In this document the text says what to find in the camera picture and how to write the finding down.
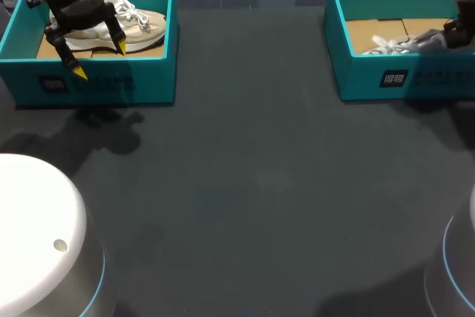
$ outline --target white sneaker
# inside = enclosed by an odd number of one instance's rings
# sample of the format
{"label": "white sneaker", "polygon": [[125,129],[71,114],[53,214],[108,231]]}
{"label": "white sneaker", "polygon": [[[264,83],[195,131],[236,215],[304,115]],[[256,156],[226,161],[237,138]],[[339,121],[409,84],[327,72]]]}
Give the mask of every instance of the white sneaker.
{"label": "white sneaker", "polygon": [[382,37],[374,35],[371,39],[378,47],[363,53],[364,55],[402,55],[405,53],[432,53],[447,50],[447,42],[442,31],[435,29],[426,31],[416,37],[405,36],[400,39],[386,41]]}
{"label": "white sneaker", "polygon": [[[125,51],[140,52],[162,41],[166,30],[166,18],[153,11],[138,10],[128,0],[104,0],[114,4],[120,27],[124,30]],[[56,22],[50,12],[51,23]],[[104,22],[87,30],[77,30],[65,35],[66,43],[72,51],[98,50],[102,48],[116,50],[109,30]]]}

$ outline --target shoe sole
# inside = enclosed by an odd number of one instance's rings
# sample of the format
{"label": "shoe sole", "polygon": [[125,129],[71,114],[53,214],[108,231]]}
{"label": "shoe sole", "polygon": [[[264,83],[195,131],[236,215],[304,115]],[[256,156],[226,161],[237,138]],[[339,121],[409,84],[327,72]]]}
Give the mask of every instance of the shoe sole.
{"label": "shoe sole", "polygon": [[[136,53],[149,48],[154,48],[160,43],[163,43],[162,33],[160,36],[150,39],[144,42],[138,42],[136,44],[125,44],[125,51],[127,53]],[[88,51],[88,50],[113,50],[117,52],[114,43],[110,40],[101,40],[101,39],[66,39],[66,44],[71,49],[71,51]]]}

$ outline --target logo on box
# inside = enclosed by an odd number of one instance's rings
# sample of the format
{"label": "logo on box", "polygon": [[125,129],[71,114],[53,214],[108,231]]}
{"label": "logo on box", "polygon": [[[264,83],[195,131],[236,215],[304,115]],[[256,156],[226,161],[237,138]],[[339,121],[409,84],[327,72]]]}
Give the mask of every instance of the logo on box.
{"label": "logo on box", "polygon": [[38,76],[38,79],[46,93],[68,92],[68,87],[62,76]]}
{"label": "logo on box", "polygon": [[383,73],[379,87],[402,87],[406,82],[408,70],[387,70]]}

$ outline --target beige sneaker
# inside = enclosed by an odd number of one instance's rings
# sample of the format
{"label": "beige sneaker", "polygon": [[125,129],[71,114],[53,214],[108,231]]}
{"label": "beige sneaker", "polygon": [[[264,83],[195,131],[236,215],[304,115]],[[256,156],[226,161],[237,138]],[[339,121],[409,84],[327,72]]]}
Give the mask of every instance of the beige sneaker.
{"label": "beige sneaker", "polygon": [[[114,4],[120,27],[127,39],[127,53],[140,52],[158,45],[166,30],[166,18],[163,14],[153,11],[138,10],[128,0],[104,0]],[[56,22],[50,12],[51,23]],[[109,30],[104,22],[87,30],[77,30],[65,35],[66,42],[72,51],[97,50],[110,48],[116,50]]]}

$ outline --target cardboard box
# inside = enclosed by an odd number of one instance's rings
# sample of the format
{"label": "cardboard box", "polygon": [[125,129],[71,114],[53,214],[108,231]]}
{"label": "cardboard box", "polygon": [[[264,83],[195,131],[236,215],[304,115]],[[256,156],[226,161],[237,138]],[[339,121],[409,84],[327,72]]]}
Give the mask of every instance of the cardboard box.
{"label": "cardboard box", "polygon": [[475,99],[475,53],[362,55],[353,48],[347,26],[369,19],[424,19],[413,22],[419,27],[405,22],[418,33],[442,25],[427,19],[456,17],[453,0],[327,0],[324,33],[340,98]]}
{"label": "cardboard box", "polygon": [[402,23],[409,36],[418,36],[427,30],[443,30],[444,24],[450,19],[402,19]]}
{"label": "cardboard box", "polygon": [[166,15],[160,56],[76,55],[89,80],[39,51],[49,20],[46,4],[19,0],[0,42],[0,75],[17,105],[78,106],[170,103],[174,100],[178,19],[175,0],[129,0],[137,9]]}
{"label": "cardboard box", "polygon": [[347,22],[353,51],[357,54],[365,53],[378,45],[371,39],[378,35],[383,39],[407,38],[402,20],[355,20]]}
{"label": "cardboard box", "polygon": [[[115,53],[113,51],[106,51],[106,50],[97,50],[92,52],[93,58],[120,58],[123,55]],[[145,51],[137,52],[137,53],[127,53],[125,55],[126,58],[131,57],[163,57],[163,45],[157,46],[156,48],[150,48]]]}
{"label": "cardboard box", "polygon": [[[74,56],[77,59],[90,59],[92,57],[92,51],[80,51],[75,52]],[[46,36],[43,35],[41,44],[39,44],[38,53],[36,54],[37,59],[58,59],[59,55],[56,52],[56,49],[52,44],[46,41]]]}

